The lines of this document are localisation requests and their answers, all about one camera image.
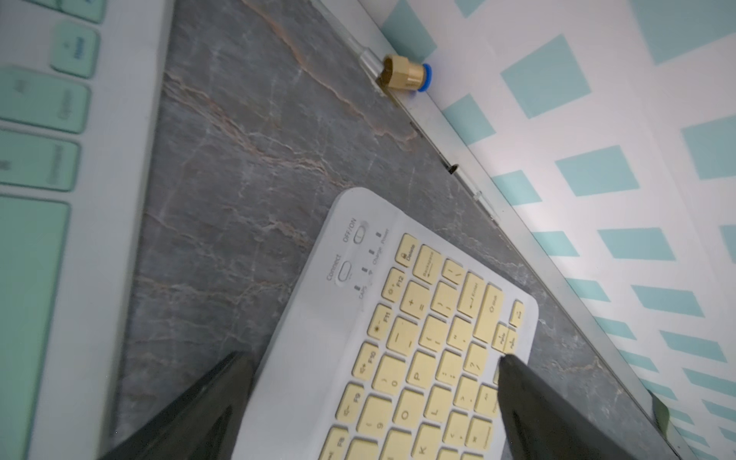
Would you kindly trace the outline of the yellow key keyboard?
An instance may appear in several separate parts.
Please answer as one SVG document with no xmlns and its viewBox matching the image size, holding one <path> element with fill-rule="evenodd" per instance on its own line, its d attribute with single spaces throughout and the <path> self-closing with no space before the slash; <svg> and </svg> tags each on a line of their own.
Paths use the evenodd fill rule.
<svg viewBox="0 0 736 460">
<path fill-rule="evenodd" d="M 237 459 L 498 459 L 498 364 L 538 302 L 365 188 L 327 216 L 256 374 Z"/>
</svg>

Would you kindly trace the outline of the green key keyboard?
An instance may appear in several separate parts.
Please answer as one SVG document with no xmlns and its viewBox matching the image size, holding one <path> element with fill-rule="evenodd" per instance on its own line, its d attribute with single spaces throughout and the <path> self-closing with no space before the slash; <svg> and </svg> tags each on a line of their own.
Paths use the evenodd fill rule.
<svg viewBox="0 0 736 460">
<path fill-rule="evenodd" d="M 108 447 L 174 3 L 1 5 L 1 455 Z"/>
</svg>

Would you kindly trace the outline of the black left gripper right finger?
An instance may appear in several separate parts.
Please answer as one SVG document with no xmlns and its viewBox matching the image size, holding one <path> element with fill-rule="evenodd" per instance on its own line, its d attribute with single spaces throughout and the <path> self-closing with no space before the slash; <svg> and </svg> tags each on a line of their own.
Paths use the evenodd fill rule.
<svg viewBox="0 0 736 460">
<path fill-rule="evenodd" d="M 498 364 L 498 402 L 515 459 L 631 459 L 517 356 Z"/>
</svg>

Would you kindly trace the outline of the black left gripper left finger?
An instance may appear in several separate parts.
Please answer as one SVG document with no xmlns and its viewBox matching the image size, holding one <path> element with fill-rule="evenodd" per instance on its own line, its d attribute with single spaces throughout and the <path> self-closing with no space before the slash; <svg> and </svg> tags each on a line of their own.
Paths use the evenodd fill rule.
<svg viewBox="0 0 736 460">
<path fill-rule="evenodd" d="M 232 352 L 105 459 L 229 459 L 254 379 L 253 361 Z"/>
</svg>

